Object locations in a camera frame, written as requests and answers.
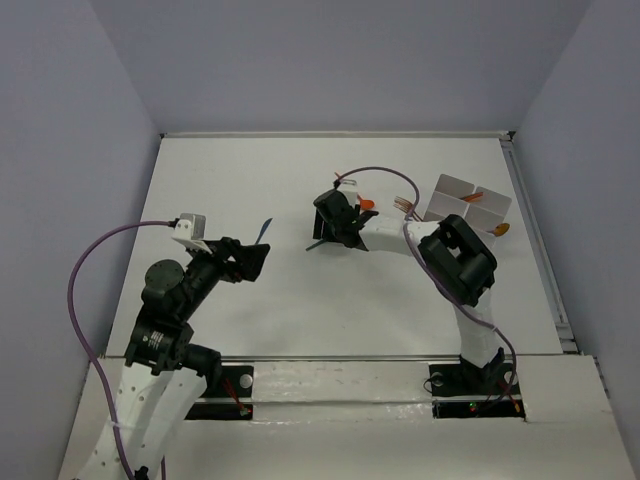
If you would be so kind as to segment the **teal plastic knife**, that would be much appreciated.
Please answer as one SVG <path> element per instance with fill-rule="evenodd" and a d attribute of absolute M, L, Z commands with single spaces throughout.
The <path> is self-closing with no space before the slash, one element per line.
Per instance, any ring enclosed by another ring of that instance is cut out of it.
<path fill-rule="evenodd" d="M 317 242 L 313 243 L 312 245 L 306 247 L 305 248 L 305 252 L 309 252 L 311 250 L 314 250 L 314 249 L 320 247 L 321 245 L 324 245 L 325 243 L 327 243 L 327 240 L 325 240 L 325 239 L 318 240 Z"/>

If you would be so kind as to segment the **blue plastic knife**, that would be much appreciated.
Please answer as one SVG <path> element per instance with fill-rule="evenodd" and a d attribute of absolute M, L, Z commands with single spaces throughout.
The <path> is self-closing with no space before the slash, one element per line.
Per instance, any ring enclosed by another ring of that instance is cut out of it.
<path fill-rule="evenodd" d="M 262 224 L 262 226 L 260 228 L 258 236 L 257 236 L 257 238 L 255 240 L 254 245 L 258 245 L 258 244 L 261 243 L 261 240 L 263 239 L 264 235 L 266 234 L 266 232 L 267 232 L 269 226 L 271 225 L 272 221 L 273 221 L 273 218 L 268 218 L 268 219 L 266 219 L 264 221 L 264 223 Z"/>

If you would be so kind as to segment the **copper metal fork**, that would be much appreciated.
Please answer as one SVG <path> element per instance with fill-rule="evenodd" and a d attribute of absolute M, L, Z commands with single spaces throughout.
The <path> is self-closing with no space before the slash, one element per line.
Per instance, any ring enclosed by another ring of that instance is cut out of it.
<path fill-rule="evenodd" d="M 414 204 L 411 201 L 409 201 L 409 200 L 407 200 L 407 199 L 405 199 L 403 197 L 399 197 L 399 196 L 396 196 L 394 198 L 393 205 L 397 209 L 399 209 L 399 210 L 401 210 L 401 211 L 403 211 L 405 213 L 408 213 L 408 212 L 410 212 L 410 211 L 412 211 L 414 209 Z"/>

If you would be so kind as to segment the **copper metal spoon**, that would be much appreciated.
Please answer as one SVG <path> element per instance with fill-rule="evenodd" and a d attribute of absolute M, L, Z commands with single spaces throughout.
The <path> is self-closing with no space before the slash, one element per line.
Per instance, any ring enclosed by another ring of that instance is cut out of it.
<path fill-rule="evenodd" d="M 495 236 L 495 237 L 500 237 L 505 235 L 510 229 L 510 225 L 508 223 L 501 223 L 499 225 L 497 225 L 492 231 L 491 233 Z"/>

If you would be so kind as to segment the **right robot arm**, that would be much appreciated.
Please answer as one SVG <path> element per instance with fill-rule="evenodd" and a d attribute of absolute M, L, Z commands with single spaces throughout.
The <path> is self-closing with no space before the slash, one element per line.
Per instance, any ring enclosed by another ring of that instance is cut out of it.
<path fill-rule="evenodd" d="M 490 292 L 497 260 L 461 216 L 451 214 L 431 222 L 400 220 L 362 211 L 337 189 L 321 194 L 313 205 L 330 241 L 416 259 L 454 305 L 461 338 L 462 384 L 482 392 L 496 381 L 494 366 L 504 361 Z"/>

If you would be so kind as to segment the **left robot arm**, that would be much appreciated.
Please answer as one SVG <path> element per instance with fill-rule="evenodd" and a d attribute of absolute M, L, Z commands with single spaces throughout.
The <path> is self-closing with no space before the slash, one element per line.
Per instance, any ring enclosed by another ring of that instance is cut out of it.
<path fill-rule="evenodd" d="M 176 427 L 198 398 L 218 388 L 240 418 L 251 415 L 220 353 L 192 343 L 189 320 L 219 282 L 255 281 L 269 251 L 224 237 L 193 242 L 186 266 L 166 259 L 149 267 L 110 417 L 79 478 L 155 478 Z"/>

